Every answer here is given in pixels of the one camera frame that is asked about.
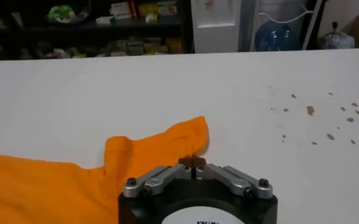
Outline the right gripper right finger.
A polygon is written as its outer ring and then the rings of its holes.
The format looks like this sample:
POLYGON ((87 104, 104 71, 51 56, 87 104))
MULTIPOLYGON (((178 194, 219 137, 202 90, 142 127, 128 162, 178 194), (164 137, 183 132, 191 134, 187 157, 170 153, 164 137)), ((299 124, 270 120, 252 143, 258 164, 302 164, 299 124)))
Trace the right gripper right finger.
POLYGON ((205 159, 195 157, 193 161, 196 178, 199 180, 216 180, 229 188, 231 193, 252 198, 271 199, 273 186, 265 179, 256 179, 232 166, 220 167, 207 164, 205 159))

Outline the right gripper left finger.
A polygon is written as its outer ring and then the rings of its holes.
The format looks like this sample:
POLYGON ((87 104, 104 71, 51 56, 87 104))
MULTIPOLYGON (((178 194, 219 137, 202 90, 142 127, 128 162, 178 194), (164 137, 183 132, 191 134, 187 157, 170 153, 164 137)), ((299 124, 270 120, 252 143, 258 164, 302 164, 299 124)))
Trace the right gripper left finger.
POLYGON ((149 195, 158 195, 173 180, 190 178, 191 168, 181 163, 175 166, 158 166, 138 178, 129 178, 124 184, 123 196, 136 198, 144 191, 149 195))

